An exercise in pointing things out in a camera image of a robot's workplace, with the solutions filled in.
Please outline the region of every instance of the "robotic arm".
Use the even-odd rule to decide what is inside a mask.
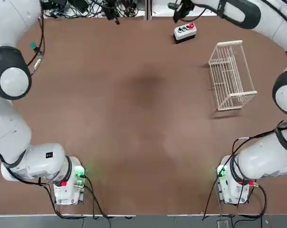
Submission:
[[[175,19],[184,9],[204,7],[229,22],[263,34],[287,52],[286,0],[182,0]],[[23,98],[31,87],[31,75],[17,41],[32,26],[40,14],[39,0],[0,0],[0,159],[5,179],[16,181],[45,178],[54,182],[57,204],[77,204],[82,184],[79,175],[84,169],[75,157],[65,156],[61,145],[47,143],[30,145],[31,130],[10,100]],[[273,87],[276,105],[287,114],[287,68]],[[239,180],[259,179],[287,174],[287,130],[264,137],[236,156],[239,168],[227,163],[221,178],[226,203],[236,204],[240,197]],[[248,185],[242,198],[246,202]]]
[[[0,0],[1,172],[9,181],[45,178],[54,184],[57,204],[78,204],[84,192],[79,160],[65,156],[57,143],[30,145],[31,130],[11,102],[23,98],[31,87],[31,73],[15,47],[40,13],[39,0]]]
[[[243,29],[254,30],[272,39],[287,54],[286,0],[182,0],[174,12],[174,21],[185,17],[194,6],[210,9]],[[272,97],[278,108],[287,114],[287,68],[277,78]],[[242,150],[234,157],[238,166],[232,160],[226,164],[229,155],[222,159],[217,171],[224,170],[219,185],[224,203],[245,203],[249,180],[287,174],[287,130],[281,130],[286,126],[287,122],[279,124],[274,133]]]

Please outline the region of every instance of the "green led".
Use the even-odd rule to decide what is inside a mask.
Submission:
[[[30,46],[31,46],[32,49],[34,49],[34,48],[36,47],[36,43],[35,43],[35,42],[32,42],[32,43],[30,44]]]
[[[225,176],[225,167],[222,166],[222,165],[220,165],[220,166],[218,167],[218,172],[219,172],[219,177]]]
[[[82,166],[75,166],[75,175],[84,175],[85,169]]]

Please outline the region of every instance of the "brown table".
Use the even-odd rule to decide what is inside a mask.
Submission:
[[[220,18],[196,25],[195,39],[173,45],[171,18],[121,19],[119,26],[106,19],[46,20],[45,58],[15,106],[33,144],[60,143],[88,168],[107,214],[201,213],[213,168],[234,139],[269,130],[284,116],[271,98],[287,65],[284,50]],[[39,36],[36,25],[19,43],[27,60]],[[215,113],[206,63],[217,42],[237,39],[258,95],[241,111]],[[287,176],[260,183],[267,213],[287,213]],[[258,194],[239,211],[259,213],[262,203]],[[87,195],[84,206],[63,213],[91,209]],[[0,172],[0,214],[50,213],[44,189],[5,181]],[[219,213],[215,194],[208,213]]]

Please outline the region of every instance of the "wire bundle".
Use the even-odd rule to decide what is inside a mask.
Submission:
[[[138,14],[138,9],[131,9],[131,7],[125,8],[121,2],[117,2],[115,7],[108,7],[105,0],[102,0],[101,2],[98,2],[97,0],[91,1],[91,3],[88,6],[87,13],[83,14],[78,9],[74,8],[68,3],[68,6],[73,11],[74,15],[70,16],[65,13],[65,7],[61,7],[59,9],[53,9],[49,11],[49,15],[46,13],[43,13],[44,16],[48,18],[66,18],[66,19],[76,19],[76,18],[95,18],[99,17],[99,15],[102,12],[102,8],[104,9],[114,9],[117,17],[135,17]],[[94,11],[94,6],[97,5],[98,8],[96,11]]]
[[[71,10],[73,11],[74,15],[70,16],[67,15],[65,13],[65,7],[61,7],[59,9],[53,9],[49,11],[49,15],[47,15],[46,13],[43,13],[44,16],[48,17],[48,18],[54,18],[54,19],[58,19],[58,18],[66,18],[66,19],[76,19],[76,18],[95,18],[98,17],[98,15],[101,13],[101,7],[104,6],[104,1],[102,2],[97,2],[97,1],[92,1],[88,8],[87,8],[87,12],[86,14],[82,14],[78,9],[74,8],[73,6],[70,5],[69,2],[68,6],[71,8]],[[99,7],[97,8],[97,10],[94,12],[94,6],[98,5]]]

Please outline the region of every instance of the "white wire basket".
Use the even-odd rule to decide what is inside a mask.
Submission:
[[[242,40],[217,43],[209,60],[219,111],[241,109],[257,94],[242,43]]]

